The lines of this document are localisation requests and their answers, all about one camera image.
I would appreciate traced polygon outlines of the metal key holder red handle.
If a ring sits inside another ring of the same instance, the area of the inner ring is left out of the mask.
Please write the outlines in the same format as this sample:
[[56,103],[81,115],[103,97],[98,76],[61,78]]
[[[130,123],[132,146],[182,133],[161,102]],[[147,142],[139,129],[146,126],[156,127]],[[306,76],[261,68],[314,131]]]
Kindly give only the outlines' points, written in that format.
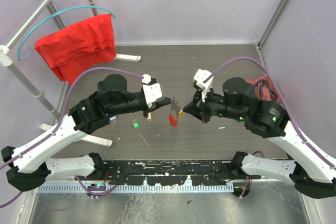
[[180,106],[177,99],[172,98],[171,106],[170,106],[170,114],[169,114],[169,122],[172,127],[177,127],[181,111],[182,111],[182,107]]

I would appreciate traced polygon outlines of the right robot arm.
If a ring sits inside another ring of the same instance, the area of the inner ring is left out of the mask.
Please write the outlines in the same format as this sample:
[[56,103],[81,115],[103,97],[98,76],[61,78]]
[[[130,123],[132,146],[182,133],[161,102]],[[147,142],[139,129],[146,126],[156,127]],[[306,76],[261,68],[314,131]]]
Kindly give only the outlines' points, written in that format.
[[297,131],[280,104],[257,98],[254,86],[242,78],[225,81],[223,95],[214,93],[211,85],[211,80],[204,82],[196,74],[196,93],[183,111],[203,123],[212,116],[240,120],[247,130],[275,143],[292,158],[279,161],[236,152],[230,163],[233,177],[264,176],[288,182],[311,198],[335,196],[335,158]]

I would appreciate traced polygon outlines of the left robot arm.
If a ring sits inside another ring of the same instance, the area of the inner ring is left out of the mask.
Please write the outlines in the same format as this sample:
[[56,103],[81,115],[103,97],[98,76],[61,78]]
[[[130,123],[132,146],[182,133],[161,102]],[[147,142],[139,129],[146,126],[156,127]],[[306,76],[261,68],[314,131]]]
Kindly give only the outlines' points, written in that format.
[[143,112],[147,118],[171,102],[154,78],[143,83],[140,91],[129,92],[126,78],[111,74],[98,83],[96,92],[72,107],[59,125],[21,147],[2,149],[3,161],[10,167],[7,181],[19,191],[29,191],[55,178],[80,176],[99,180],[106,167],[98,153],[77,158],[53,158],[53,155],[109,125],[114,116]]

